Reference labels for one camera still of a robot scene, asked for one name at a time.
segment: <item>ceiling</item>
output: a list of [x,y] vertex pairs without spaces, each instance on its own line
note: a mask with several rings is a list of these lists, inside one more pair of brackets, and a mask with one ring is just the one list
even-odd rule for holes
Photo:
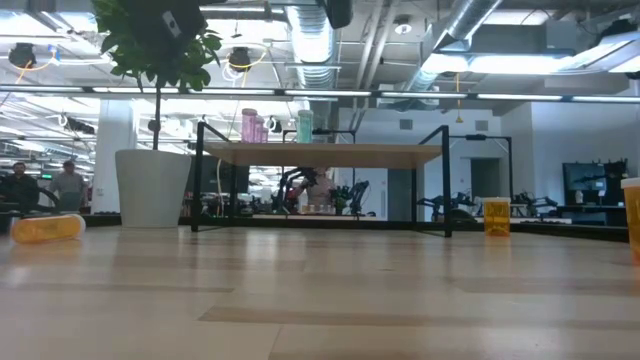
[[[36,14],[20,11],[26,0],[12,0],[9,5],[0,5],[0,83],[11,84],[20,81],[21,84],[46,85],[102,85],[102,86],[136,86],[130,79],[121,79],[109,74],[112,63],[107,56],[101,56],[99,45],[103,36],[96,33],[95,23],[91,14],[82,12],[60,12],[57,17],[47,14]],[[255,6],[262,2],[234,2],[229,5]],[[420,44],[429,24],[446,18],[451,7],[451,0],[405,0],[402,1],[398,15],[409,15],[412,31],[399,35],[391,31],[382,52],[381,64],[373,77],[373,87],[380,84],[396,84],[408,80],[421,66]],[[371,23],[373,0],[356,0],[355,14],[352,23],[338,31],[338,58],[335,65],[338,68],[337,87],[353,89],[360,65],[361,54],[364,50],[366,35],[376,26]],[[590,21],[599,16],[637,5],[637,1],[578,1],[578,0],[505,0],[485,24],[511,24],[540,26],[549,21],[562,20],[575,23],[576,21]],[[298,85],[295,59],[290,43],[288,26],[279,22],[236,21],[235,19],[210,20],[210,28],[218,31],[224,39],[223,49],[219,57],[225,59],[236,46],[248,46],[252,60],[262,58],[253,66],[245,77],[238,77],[235,81],[223,75],[224,69],[217,65],[210,65],[207,70],[212,74],[214,87],[245,86],[251,88],[294,88]],[[42,70],[25,72],[14,68],[7,60],[9,51],[16,42],[32,42],[37,56],[38,66],[46,66]],[[54,45],[60,54],[59,61],[51,61],[50,46]],[[589,75],[584,81],[591,81]],[[615,93],[621,91],[618,84],[624,75],[605,74],[598,78],[598,89],[589,89],[590,93]],[[482,91],[482,92],[553,92],[547,86],[545,76],[512,76],[486,75],[478,73],[461,73],[459,78],[440,76],[436,83],[440,91]],[[0,93],[0,101],[6,94]],[[55,98],[25,95],[10,95],[5,105],[0,109],[0,137],[25,134],[37,137],[68,137],[69,140],[49,142],[51,147],[60,147],[61,158],[72,154],[91,156],[95,148],[93,140],[78,141],[74,138],[86,137],[73,134],[59,125],[61,113],[76,118],[97,128],[99,117],[99,99],[90,98]],[[154,104],[149,100],[136,100],[135,106],[141,113],[140,137],[148,139],[151,132],[146,130],[147,122],[154,114]],[[179,120],[179,131],[163,131],[162,138],[183,139],[193,138],[195,124],[203,118],[224,134],[237,137],[239,130],[238,114],[244,107],[256,108],[265,117],[275,116],[283,120],[285,128],[289,126],[289,119],[298,110],[308,108],[309,104],[303,100],[290,102],[255,102],[232,100],[165,100],[162,104],[163,117],[175,124]],[[457,106],[456,101],[442,101],[440,110],[446,112]],[[499,109],[503,103],[489,101],[475,101],[465,104],[465,108]],[[190,152],[184,144],[164,144],[164,150],[176,152]]]

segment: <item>yellow container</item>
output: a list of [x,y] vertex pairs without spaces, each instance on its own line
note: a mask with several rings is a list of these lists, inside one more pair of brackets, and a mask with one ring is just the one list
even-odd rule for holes
[[622,180],[627,207],[629,243],[636,260],[640,260],[640,178]]
[[509,236],[511,199],[486,198],[484,202],[484,233],[487,236]]
[[42,244],[77,239],[85,228],[80,215],[22,219],[11,228],[11,238],[19,244]]

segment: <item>ductwork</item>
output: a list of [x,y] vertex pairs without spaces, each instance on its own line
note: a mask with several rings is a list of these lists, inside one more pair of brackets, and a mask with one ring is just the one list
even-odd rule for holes
[[[440,36],[437,37],[438,41],[435,42],[435,46],[431,45],[431,48],[428,49],[429,55],[436,48],[450,45],[456,41],[470,39],[501,2],[502,0],[456,0],[447,25]],[[438,75],[440,74],[418,69],[410,81],[407,82],[404,90],[412,92],[427,91],[436,81]]]
[[[290,6],[286,8],[291,24],[291,45],[296,62],[323,64],[334,58],[334,31],[327,14],[319,6]],[[335,86],[336,71],[322,66],[298,67],[298,81],[305,89],[331,89]],[[312,101],[314,128],[328,128],[331,103]]]

